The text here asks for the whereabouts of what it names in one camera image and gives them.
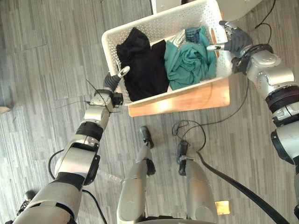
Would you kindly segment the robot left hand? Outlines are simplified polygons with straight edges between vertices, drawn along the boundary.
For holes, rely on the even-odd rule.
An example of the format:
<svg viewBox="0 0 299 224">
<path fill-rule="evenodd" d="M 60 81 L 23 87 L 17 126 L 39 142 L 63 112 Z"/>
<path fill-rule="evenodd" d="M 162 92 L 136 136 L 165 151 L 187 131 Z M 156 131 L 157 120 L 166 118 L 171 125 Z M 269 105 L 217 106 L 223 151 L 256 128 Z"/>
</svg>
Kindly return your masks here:
<svg viewBox="0 0 299 224">
<path fill-rule="evenodd" d="M 130 71 L 129 66 L 125 66 L 123 69 L 119 71 L 118 74 L 111 76 L 109 73 L 106 75 L 104 79 L 103 88 L 110 90 L 111 92 L 114 92 L 120 82 L 120 80 L 128 74 Z"/>
</svg>

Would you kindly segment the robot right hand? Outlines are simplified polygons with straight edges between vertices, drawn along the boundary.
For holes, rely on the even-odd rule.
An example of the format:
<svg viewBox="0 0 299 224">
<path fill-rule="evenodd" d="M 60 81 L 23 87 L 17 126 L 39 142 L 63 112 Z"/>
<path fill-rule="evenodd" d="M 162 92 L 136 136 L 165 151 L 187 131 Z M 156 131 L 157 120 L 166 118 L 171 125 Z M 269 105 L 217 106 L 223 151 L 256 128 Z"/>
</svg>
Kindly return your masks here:
<svg viewBox="0 0 299 224">
<path fill-rule="evenodd" d="M 229 51 L 237 58 L 243 57 L 253 46 L 250 35 L 230 21 L 219 21 L 219 24 L 224 27 L 228 41 L 209 45 L 206 47 L 207 51 Z"/>
</svg>

